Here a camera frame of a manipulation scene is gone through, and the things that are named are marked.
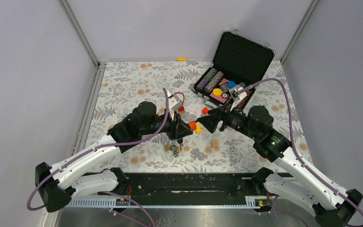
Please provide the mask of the orange black padlock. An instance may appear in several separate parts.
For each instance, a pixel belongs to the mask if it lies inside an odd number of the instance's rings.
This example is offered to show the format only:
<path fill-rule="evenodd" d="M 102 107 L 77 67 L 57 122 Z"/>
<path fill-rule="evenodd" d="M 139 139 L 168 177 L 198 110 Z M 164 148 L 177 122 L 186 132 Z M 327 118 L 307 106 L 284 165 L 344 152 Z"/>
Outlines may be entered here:
<path fill-rule="evenodd" d="M 190 127 L 190 129 L 191 129 L 192 131 L 195 131 L 195 130 L 197 129 L 197 125 L 196 125 L 196 122 L 195 122 L 195 121 L 190 121 L 190 122 L 188 123 L 188 125 L 189 125 L 189 127 Z"/>

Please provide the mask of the red cable padlock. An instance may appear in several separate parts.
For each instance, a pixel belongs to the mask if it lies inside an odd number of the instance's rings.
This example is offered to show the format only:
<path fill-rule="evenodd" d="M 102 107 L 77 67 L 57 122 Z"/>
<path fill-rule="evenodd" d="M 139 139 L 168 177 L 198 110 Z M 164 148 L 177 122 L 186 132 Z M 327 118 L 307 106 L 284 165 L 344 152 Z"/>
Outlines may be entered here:
<path fill-rule="evenodd" d="M 176 92 L 173 97 L 176 100 L 176 104 L 173 107 L 174 111 L 176 111 L 177 113 L 184 113 L 185 112 L 185 108 L 184 108 L 184 101 L 185 101 L 185 95 L 182 92 Z"/>

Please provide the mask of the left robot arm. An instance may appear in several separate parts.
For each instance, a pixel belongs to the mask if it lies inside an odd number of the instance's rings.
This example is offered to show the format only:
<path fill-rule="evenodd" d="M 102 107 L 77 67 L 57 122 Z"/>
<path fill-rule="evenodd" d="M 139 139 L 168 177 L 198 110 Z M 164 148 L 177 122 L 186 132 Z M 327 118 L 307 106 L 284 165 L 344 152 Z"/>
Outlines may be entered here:
<path fill-rule="evenodd" d="M 128 183 L 119 168 L 100 174 L 85 174 L 98 164 L 123 154 L 159 133 L 165 133 L 170 140 L 178 143 L 193 134 L 193 130 L 179 114 L 167 110 L 164 114 L 157 115 L 156 110 L 152 102 L 141 102 L 93 145 L 61 162 L 52 165 L 42 162 L 37 165 L 35 190 L 27 201 L 27 208 L 34 210 L 31 200 L 37 193 L 43 201 L 41 207 L 48 212 L 58 211 L 72 199 L 83 195 L 101 191 L 124 193 Z"/>

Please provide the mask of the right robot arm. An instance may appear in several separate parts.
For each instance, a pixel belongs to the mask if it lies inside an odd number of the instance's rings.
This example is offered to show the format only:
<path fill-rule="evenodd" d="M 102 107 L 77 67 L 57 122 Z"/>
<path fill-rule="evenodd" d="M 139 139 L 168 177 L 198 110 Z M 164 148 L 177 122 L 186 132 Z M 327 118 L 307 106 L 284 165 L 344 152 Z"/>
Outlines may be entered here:
<path fill-rule="evenodd" d="M 294 151 L 292 143 L 273 128 L 273 117 L 264 106 L 250 108 L 248 114 L 240 109 L 221 106 L 208 111 L 197 120 L 209 132 L 231 127 L 254 140 L 253 148 L 263 158 L 276 164 L 294 177 L 299 184 L 283 179 L 265 167 L 255 174 L 252 182 L 256 194 L 266 192 L 281 196 L 311 214 L 322 227 L 346 227 L 356 213 L 363 196 L 356 190 L 332 181 L 302 155 Z"/>

